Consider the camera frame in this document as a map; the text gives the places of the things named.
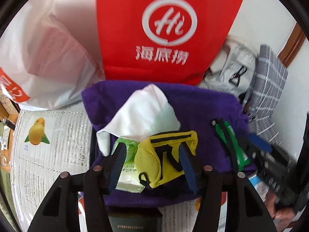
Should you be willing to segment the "person right hand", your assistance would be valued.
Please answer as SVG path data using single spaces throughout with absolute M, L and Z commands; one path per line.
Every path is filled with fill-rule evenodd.
M 295 218 L 296 213 L 294 213 L 292 208 L 284 208 L 281 210 L 275 209 L 275 200 L 277 196 L 270 190 L 266 194 L 265 206 L 273 219 L 279 220 L 279 222 L 275 225 L 277 231 L 283 231 L 286 227 L 292 222 Z

